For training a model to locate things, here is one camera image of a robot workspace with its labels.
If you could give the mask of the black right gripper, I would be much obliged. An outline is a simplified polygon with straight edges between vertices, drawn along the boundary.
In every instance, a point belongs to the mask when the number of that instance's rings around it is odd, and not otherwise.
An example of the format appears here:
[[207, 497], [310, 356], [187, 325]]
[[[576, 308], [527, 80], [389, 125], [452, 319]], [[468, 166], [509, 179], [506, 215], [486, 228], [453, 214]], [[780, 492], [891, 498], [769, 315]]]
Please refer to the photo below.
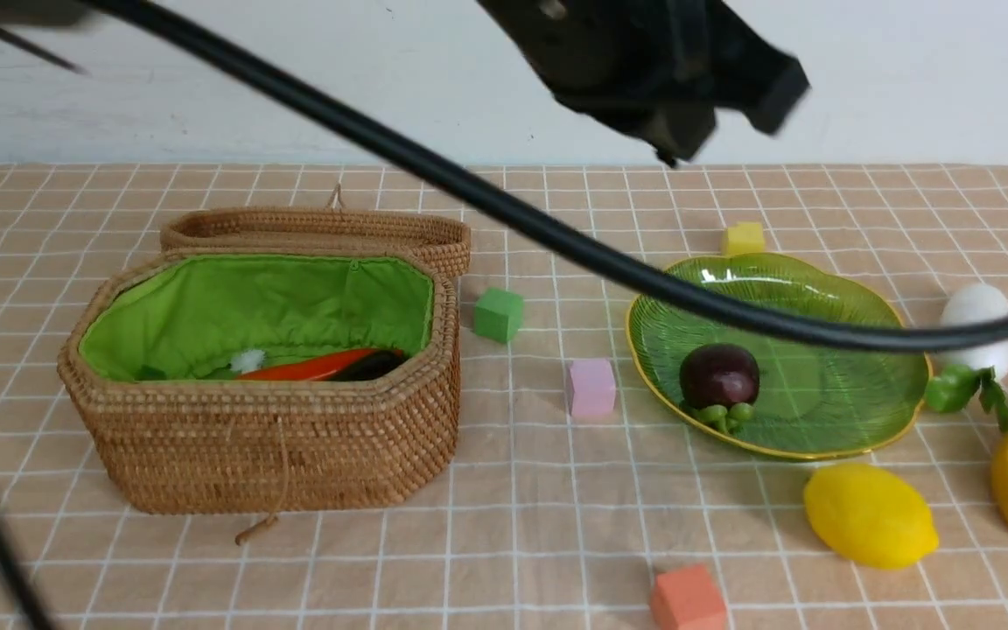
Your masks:
[[484, 1], [557, 103], [652, 146], [668, 166], [691, 161], [717, 112], [764, 135], [809, 91], [791, 53], [724, 1]]

